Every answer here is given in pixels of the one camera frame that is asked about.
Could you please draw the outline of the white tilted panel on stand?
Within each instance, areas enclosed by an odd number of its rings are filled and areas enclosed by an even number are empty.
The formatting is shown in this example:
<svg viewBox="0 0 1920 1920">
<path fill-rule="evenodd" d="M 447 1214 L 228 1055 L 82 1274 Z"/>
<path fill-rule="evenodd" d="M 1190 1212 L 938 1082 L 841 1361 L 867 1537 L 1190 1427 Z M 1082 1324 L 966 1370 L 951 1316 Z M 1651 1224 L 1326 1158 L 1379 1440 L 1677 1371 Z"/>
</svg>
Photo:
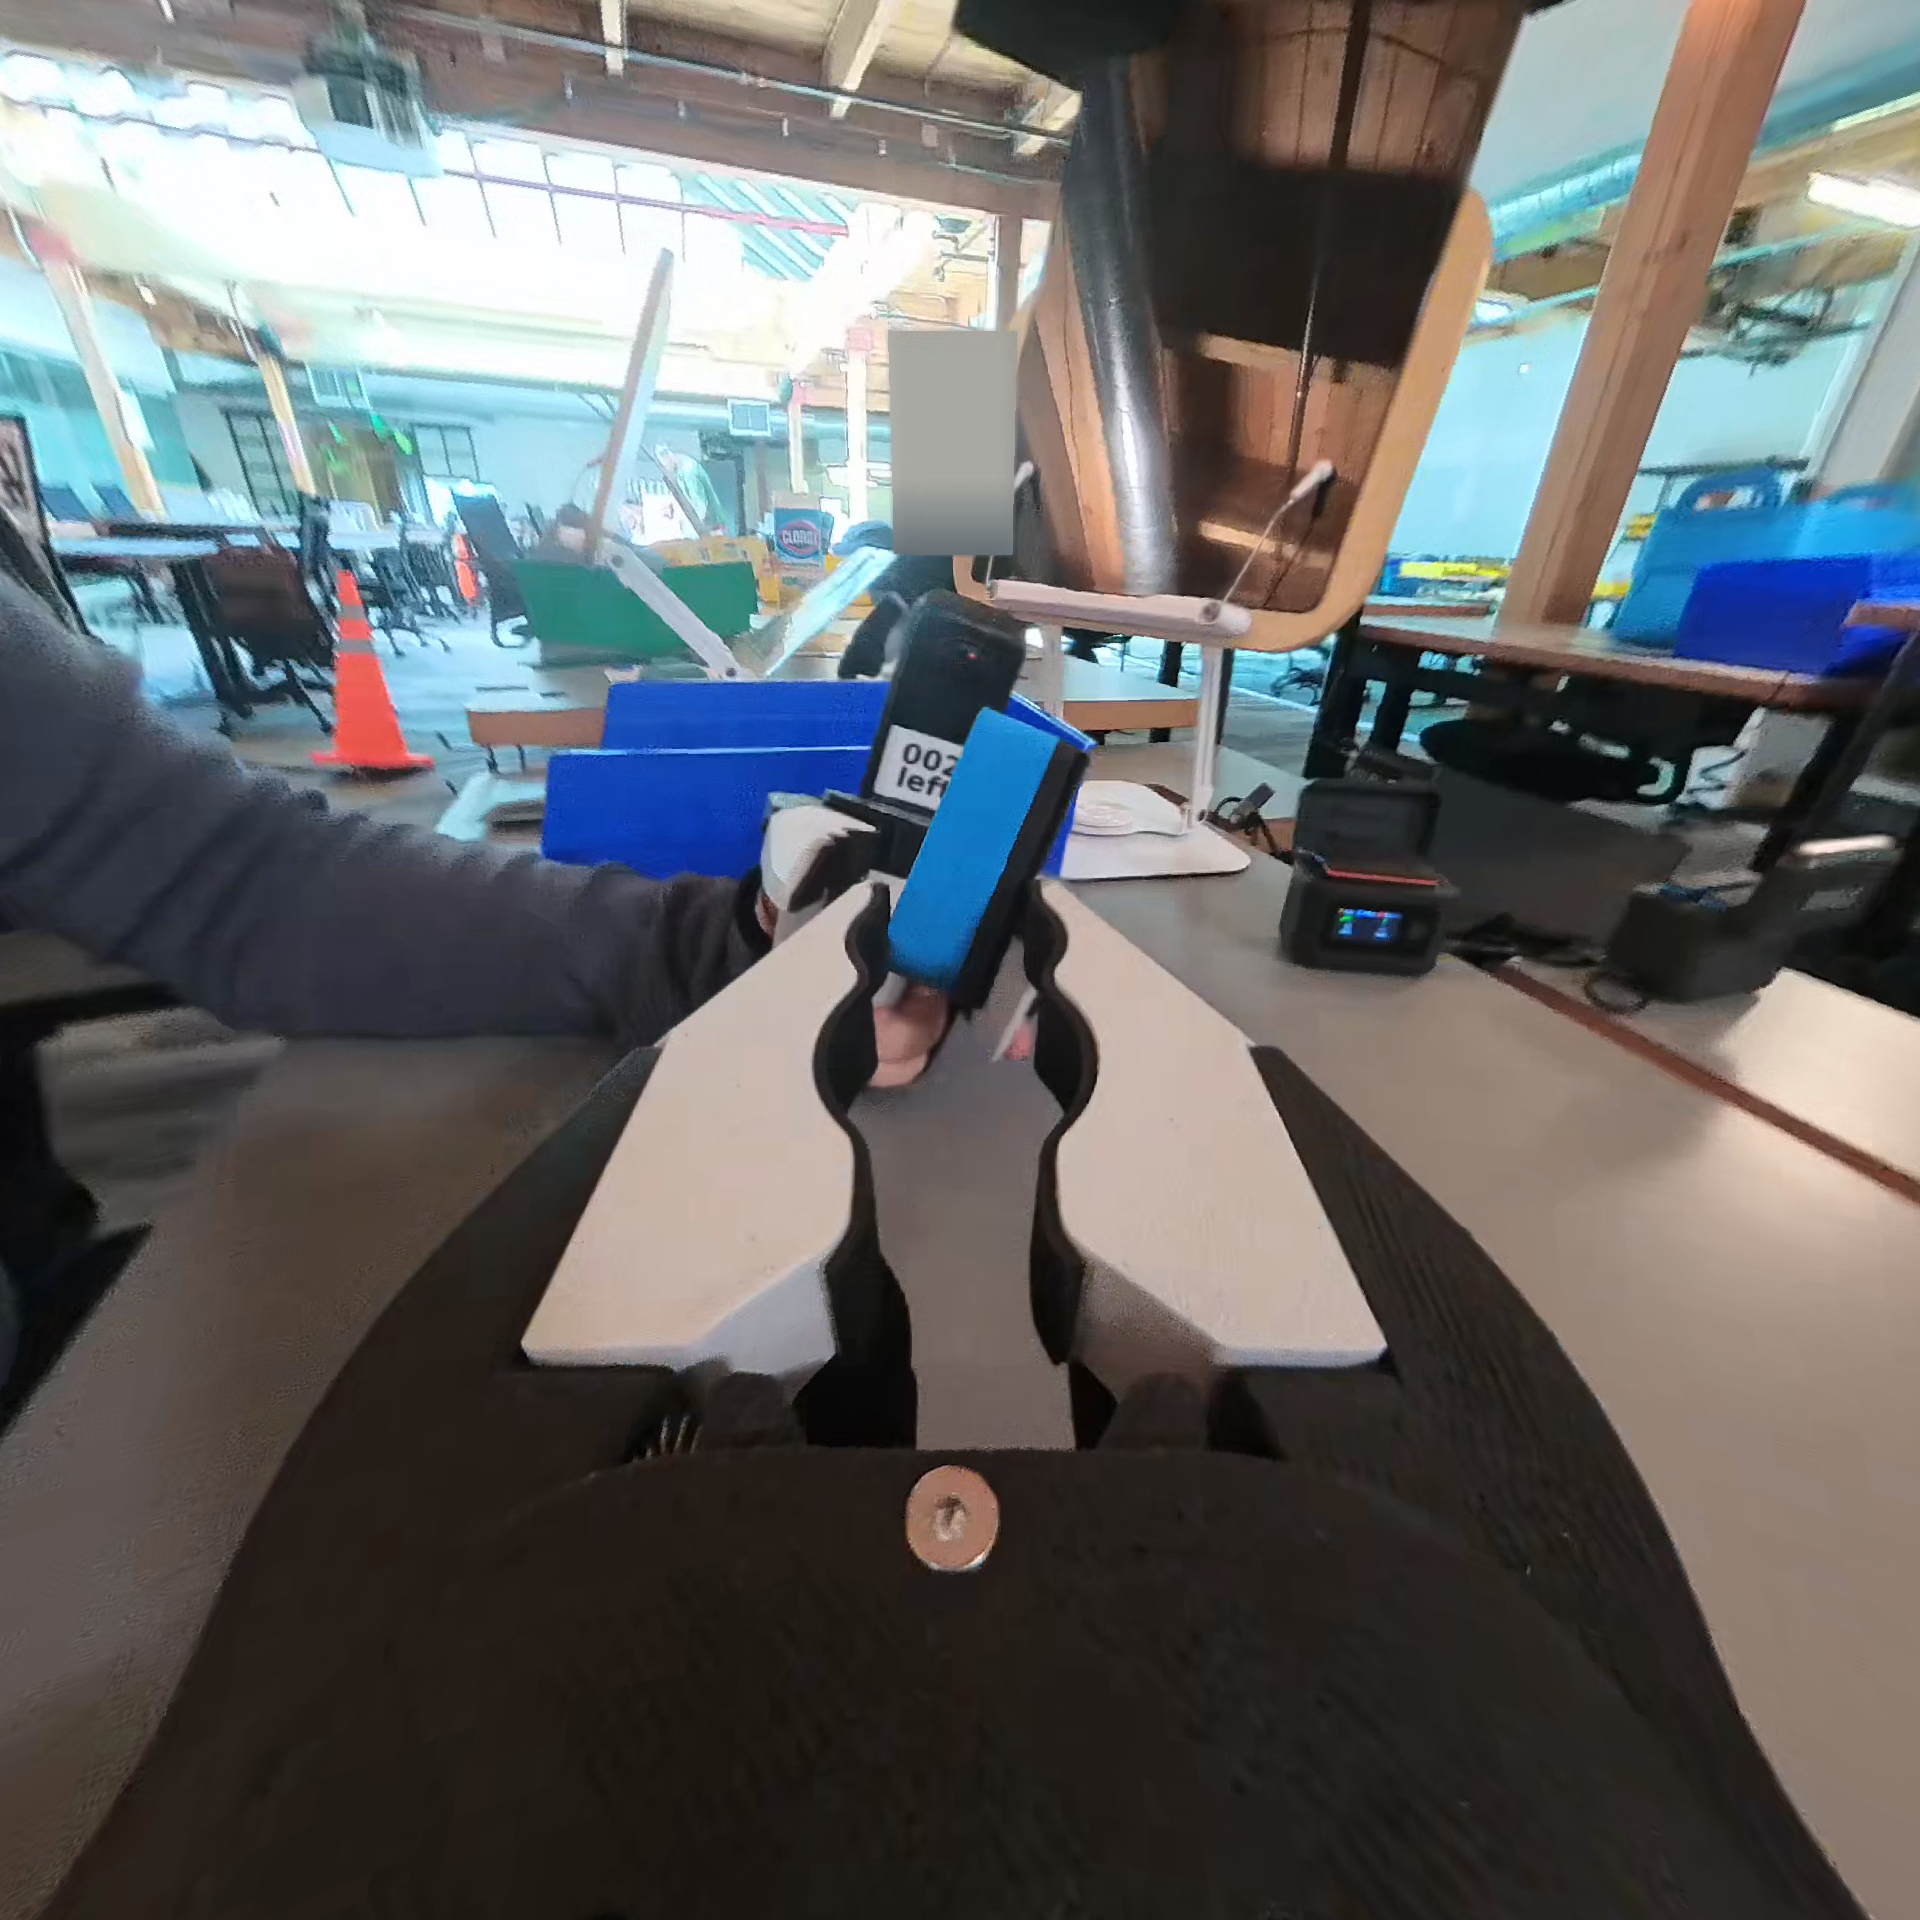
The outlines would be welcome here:
<svg viewBox="0 0 1920 1920">
<path fill-rule="evenodd" d="M 628 367 L 621 377 L 620 398 L 607 433 L 607 443 L 596 468 L 593 506 L 588 510 L 588 527 L 583 538 L 583 555 L 590 566 L 596 563 L 599 548 L 606 540 L 607 516 L 618 492 L 620 476 L 633 455 L 638 433 L 654 408 L 659 371 L 666 356 L 666 340 L 670 331 L 670 306 L 674 288 L 677 259 L 661 250 L 646 279 L 639 318 L 630 339 Z"/>
</svg>

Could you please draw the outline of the person's left hand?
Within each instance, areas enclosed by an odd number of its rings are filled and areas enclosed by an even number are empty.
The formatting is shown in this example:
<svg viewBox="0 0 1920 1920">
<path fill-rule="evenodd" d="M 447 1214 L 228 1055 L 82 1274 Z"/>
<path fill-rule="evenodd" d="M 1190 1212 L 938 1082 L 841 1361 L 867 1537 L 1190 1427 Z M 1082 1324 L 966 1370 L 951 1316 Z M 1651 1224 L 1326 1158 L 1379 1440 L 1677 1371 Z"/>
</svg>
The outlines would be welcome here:
<svg viewBox="0 0 1920 1920">
<path fill-rule="evenodd" d="M 895 999 L 873 1001 L 876 1068 L 868 1091 L 915 1087 L 930 1068 L 954 1023 L 946 995 L 907 987 Z"/>
</svg>

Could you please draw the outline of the large blue plastic bin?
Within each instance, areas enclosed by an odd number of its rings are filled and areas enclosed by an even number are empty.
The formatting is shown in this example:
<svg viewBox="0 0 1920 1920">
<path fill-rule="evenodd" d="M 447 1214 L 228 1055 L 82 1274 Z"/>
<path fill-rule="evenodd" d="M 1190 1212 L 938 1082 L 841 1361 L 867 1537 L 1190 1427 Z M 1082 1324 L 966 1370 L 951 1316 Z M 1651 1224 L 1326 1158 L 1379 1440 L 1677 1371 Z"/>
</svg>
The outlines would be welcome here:
<svg viewBox="0 0 1920 1920">
<path fill-rule="evenodd" d="M 738 881 L 775 799 L 868 793 L 885 682 L 621 682 L 604 743 L 546 767 L 545 857 Z"/>
</svg>

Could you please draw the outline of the blue eraser black felt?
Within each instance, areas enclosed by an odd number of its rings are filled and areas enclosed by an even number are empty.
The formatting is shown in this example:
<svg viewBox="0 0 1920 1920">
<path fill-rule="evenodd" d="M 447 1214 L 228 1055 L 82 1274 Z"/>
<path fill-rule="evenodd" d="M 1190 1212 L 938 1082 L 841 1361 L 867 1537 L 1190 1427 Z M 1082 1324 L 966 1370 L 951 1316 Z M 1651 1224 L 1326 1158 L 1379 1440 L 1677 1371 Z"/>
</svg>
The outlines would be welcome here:
<svg viewBox="0 0 1920 1920">
<path fill-rule="evenodd" d="M 1090 752 L 1087 735 L 1020 695 L 973 719 L 891 905 L 878 1008 L 907 990 L 963 1015 L 986 1003 L 1033 881 L 1060 867 Z"/>
</svg>

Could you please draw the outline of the black battery charger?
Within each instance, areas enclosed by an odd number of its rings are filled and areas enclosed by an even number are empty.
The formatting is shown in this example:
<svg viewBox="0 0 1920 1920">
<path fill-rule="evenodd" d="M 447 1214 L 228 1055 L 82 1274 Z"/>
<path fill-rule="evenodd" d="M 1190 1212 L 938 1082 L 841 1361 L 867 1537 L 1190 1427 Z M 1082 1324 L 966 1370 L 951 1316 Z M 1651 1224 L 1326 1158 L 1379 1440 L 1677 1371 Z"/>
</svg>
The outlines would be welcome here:
<svg viewBox="0 0 1920 1920">
<path fill-rule="evenodd" d="M 1733 881 L 1642 886 L 1601 972 L 1642 1001 L 1711 1001 L 1759 992 L 1814 936 L 1855 927 L 1898 867 L 1892 838 L 1861 832 L 1789 847 Z"/>
</svg>

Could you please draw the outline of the black power station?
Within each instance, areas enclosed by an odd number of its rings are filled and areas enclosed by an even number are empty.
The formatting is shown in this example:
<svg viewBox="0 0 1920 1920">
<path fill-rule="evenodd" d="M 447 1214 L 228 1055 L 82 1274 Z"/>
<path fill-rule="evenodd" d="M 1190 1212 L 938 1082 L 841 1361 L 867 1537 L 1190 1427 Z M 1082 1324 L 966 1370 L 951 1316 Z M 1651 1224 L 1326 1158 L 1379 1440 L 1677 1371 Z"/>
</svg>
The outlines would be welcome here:
<svg viewBox="0 0 1920 1920">
<path fill-rule="evenodd" d="M 1457 888 L 1433 867 L 1427 783 L 1310 780 L 1299 799 L 1281 955 L 1299 969 L 1427 977 Z"/>
</svg>

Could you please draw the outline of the light blue tool caddy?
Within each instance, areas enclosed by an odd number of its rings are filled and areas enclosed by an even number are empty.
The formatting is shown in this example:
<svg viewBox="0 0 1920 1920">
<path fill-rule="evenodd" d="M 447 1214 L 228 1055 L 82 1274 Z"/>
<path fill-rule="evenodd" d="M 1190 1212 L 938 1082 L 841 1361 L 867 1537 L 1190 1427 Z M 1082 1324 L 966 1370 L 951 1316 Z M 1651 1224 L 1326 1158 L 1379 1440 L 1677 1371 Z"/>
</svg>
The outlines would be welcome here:
<svg viewBox="0 0 1920 1920">
<path fill-rule="evenodd" d="M 1690 480 L 1652 516 L 1612 632 L 1668 642 L 1701 569 L 1755 561 L 1837 561 L 1913 553 L 1916 483 L 1867 483 L 1802 497 L 1796 468 L 1716 466 Z"/>
</svg>

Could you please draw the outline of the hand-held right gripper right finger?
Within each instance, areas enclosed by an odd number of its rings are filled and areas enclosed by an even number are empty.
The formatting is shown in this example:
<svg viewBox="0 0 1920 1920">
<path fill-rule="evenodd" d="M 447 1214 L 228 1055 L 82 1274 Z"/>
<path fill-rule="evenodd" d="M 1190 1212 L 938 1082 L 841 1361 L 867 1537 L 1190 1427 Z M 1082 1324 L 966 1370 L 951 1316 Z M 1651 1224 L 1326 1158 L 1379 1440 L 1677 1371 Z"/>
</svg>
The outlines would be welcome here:
<svg viewBox="0 0 1920 1920">
<path fill-rule="evenodd" d="M 1039 1150 L 1028 1302 L 1043 1352 L 1122 1395 L 1351 1370 L 1385 1332 L 1254 1046 L 1086 900 L 1027 908 Z"/>
</svg>

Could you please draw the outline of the dark blue plastic bin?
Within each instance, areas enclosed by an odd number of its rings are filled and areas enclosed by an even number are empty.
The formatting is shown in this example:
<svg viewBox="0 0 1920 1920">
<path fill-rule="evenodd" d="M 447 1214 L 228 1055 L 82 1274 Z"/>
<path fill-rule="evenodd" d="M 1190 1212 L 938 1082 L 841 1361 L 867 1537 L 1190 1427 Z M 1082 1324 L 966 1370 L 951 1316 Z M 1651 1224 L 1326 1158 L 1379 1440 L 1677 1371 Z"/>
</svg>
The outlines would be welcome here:
<svg viewBox="0 0 1920 1920">
<path fill-rule="evenodd" d="M 1676 627 L 1673 657 L 1769 674 L 1861 679 L 1903 647 L 1891 627 L 1852 627 L 1859 604 L 1917 599 L 1913 551 L 1703 567 Z"/>
</svg>

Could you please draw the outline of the brown office chair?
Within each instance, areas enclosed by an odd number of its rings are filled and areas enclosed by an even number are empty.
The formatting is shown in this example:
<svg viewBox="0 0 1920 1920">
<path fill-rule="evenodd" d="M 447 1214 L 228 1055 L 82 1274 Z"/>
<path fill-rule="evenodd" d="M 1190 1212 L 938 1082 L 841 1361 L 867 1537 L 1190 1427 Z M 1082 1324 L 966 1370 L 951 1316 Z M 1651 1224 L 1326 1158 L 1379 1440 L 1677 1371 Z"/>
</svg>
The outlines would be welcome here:
<svg viewBox="0 0 1920 1920">
<path fill-rule="evenodd" d="M 305 708 L 333 736 L 333 634 L 299 563 L 277 544 L 219 544 L 197 563 L 197 593 L 223 704 L 251 719 L 265 704 Z"/>
</svg>

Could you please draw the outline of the light on black tripod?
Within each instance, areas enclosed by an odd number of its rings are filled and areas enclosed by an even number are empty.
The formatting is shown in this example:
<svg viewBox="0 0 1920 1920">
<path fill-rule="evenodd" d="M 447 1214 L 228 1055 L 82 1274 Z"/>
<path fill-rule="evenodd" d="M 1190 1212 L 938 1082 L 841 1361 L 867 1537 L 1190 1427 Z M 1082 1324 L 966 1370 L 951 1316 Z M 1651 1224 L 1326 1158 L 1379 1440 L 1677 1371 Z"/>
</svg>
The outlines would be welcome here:
<svg viewBox="0 0 1920 1920">
<path fill-rule="evenodd" d="M 1796 849 L 1829 834 L 1834 816 L 1853 793 L 1884 736 L 1916 726 L 1917 606 L 1866 604 L 1855 612 L 1866 627 L 1903 635 L 1899 650 L 1875 679 L 1786 676 L 1759 703 L 1765 714 L 1806 715 L 1825 726 L 1807 767 L 1794 780 L 1786 804 L 1773 812 L 1759 850 L 1751 860 L 1765 895 L 1773 892 L 1773 874 Z"/>
</svg>

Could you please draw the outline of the wood-framed panel on stand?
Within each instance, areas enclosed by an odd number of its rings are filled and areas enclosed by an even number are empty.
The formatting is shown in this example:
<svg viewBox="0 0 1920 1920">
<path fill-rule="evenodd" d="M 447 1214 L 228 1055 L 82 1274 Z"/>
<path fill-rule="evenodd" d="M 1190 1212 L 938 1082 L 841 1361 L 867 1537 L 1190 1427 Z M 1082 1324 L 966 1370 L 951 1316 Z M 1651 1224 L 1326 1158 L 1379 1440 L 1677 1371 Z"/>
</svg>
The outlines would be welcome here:
<svg viewBox="0 0 1920 1920">
<path fill-rule="evenodd" d="M 1183 822 L 1207 828 L 1231 657 L 1351 627 L 1492 260 L 1473 167 L 1525 2 L 958 4 L 963 38 L 1077 96 L 1017 323 L 1014 535 L 951 566 L 1043 634 L 1198 652 Z"/>
</svg>

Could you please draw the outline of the orange traffic cone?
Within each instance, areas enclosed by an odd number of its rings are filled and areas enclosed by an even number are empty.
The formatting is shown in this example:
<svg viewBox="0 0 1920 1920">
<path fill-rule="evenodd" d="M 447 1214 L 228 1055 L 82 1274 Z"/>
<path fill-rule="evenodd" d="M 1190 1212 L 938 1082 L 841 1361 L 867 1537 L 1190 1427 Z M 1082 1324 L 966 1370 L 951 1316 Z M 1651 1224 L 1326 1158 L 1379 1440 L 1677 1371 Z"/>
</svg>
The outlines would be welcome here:
<svg viewBox="0 0 1920 1920">
<path fill-rule="evenodd" d="M 333 731 L 308 754 L 316 769 L 356 777 L 407 777 L 434 769 L 412 752 L 394 706 L 369 624 L 361 590 L 348 567 L 337 569 Z"/>
</svg>

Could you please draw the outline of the wooden post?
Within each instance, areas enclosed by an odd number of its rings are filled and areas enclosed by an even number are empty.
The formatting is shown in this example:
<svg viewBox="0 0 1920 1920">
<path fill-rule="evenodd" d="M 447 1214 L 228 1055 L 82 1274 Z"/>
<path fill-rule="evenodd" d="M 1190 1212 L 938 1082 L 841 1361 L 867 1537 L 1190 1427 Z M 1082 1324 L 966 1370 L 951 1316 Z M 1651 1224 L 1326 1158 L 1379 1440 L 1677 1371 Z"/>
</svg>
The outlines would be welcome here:
<svg viewBox="0 0 1920 1920">
<path fill-rule="evenodd" d="M 1802 2 L 1684 11 L 1506 580 L 1506 628 L 1589 612 L 1802 15 Z"/>
</svg>

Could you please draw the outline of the black office chair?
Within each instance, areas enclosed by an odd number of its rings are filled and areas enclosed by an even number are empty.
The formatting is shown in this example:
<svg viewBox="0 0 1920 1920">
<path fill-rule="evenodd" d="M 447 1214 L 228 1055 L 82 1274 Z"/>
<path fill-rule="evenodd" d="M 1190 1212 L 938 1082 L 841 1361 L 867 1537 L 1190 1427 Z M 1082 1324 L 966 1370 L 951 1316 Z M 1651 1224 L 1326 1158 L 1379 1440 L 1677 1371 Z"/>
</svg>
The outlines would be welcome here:
<svg viewBox="0 0 1920 1920">
<path fill-rule="evenodd" d="M 1665 807 L 1684 793 L 1692 776 L 1690 752 L 1679 759 L 1614 754 L 1578 735 L 1514 715 L 1442 720 L 1422 731 L 1420 745 L 1430 764 L 1459 777 L 1561 807 Z"/>
</svg>

